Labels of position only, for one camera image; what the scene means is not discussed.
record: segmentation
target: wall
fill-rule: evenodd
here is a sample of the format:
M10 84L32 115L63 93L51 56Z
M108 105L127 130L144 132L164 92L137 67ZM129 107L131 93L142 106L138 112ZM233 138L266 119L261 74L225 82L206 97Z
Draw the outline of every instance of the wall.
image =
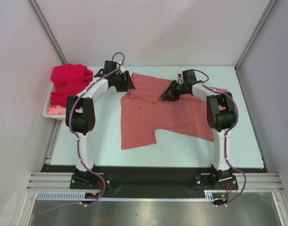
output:
M288 197L288 0L278 1L239 76L266 161Z
M68 62L234 66L269 0L38 0Z
M15 192L13 219L43 161L53 120L41 112L58 64L27 1L0 0L0 206Z

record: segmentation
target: white basket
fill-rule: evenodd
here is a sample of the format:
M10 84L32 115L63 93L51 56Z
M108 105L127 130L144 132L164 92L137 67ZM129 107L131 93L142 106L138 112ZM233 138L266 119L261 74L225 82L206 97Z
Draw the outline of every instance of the white basket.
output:
M43 107L43 111L42 111L42 114L44 117L46 118L53 118L53 119L57 119L57 120L64 120L65 119L65 114L55 114L55 115L50 115L50 114L47 114L46 113L46 110L48 108L51 107L51 104L50 104L50 94L52 92L54 92L56 90L55 86L54 86L54 83L51 82L50 86L49 86L49 92L46 96L46 99L45 99L45 103L44 103L44 107Z

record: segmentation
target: red cloth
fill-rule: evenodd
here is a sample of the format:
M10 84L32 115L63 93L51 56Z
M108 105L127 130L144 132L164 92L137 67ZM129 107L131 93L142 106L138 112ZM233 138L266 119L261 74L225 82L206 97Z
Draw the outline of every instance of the red cloth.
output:
M93 72L84 65L65 64L54 67L51 79L56 91L50 95L52 105L66 107L69 95L82 92L92 81Z
M156 144L157 129L214 141L202 99L186 94L179 101L162 101L160 96L171 80L136 73L131 79L136 89L129 90L121 100L122 149Z

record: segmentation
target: shiny floor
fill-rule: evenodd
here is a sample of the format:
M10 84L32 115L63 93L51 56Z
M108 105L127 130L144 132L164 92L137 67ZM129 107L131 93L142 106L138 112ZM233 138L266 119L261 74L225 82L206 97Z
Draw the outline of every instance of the shiny floor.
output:
M36 201L29 226L280 226L271 193L246 193L228 207L209 202L100 201L94 206Z

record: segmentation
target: pink t-shirt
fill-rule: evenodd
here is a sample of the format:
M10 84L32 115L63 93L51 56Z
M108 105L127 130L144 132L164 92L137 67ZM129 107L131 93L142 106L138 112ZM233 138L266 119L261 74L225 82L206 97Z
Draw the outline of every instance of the pink t-shirt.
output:
M129 90L121 100L122 149L156 144L157 129L214 141L202 99L186 94L179 101L162 101L160 96L171 80L136 73L131 80L136 89Z

